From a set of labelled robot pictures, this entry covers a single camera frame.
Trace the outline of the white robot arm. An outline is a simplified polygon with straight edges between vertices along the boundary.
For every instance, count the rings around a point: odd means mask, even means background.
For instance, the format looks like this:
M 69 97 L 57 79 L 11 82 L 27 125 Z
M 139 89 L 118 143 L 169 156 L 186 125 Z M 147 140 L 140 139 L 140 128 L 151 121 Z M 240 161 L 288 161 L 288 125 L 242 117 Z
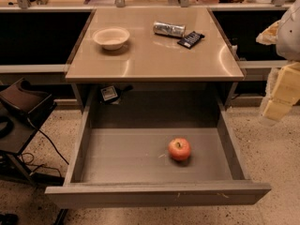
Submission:
M 256 41 L 275 44 L 277 54 L 287 60 L 282 68 L 271 69 L 260 106 L 261 123 L 273 126 L 300 100 L 300 0 L 262 31 Z

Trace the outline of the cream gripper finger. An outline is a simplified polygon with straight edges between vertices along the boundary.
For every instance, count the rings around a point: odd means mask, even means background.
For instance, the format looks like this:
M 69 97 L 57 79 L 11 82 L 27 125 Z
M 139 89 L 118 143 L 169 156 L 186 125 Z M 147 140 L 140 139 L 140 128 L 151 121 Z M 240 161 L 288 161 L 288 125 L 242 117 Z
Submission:
M 280 121 L 300 100 L 300 63 L 290 62 L 282 68 L 272 68 L 262 99 L 262 117 Z
M 256 41 L 262 45 L 276 44 L 278 40 L 278 24 L 279 21 L 273 22 L 256 37 Z

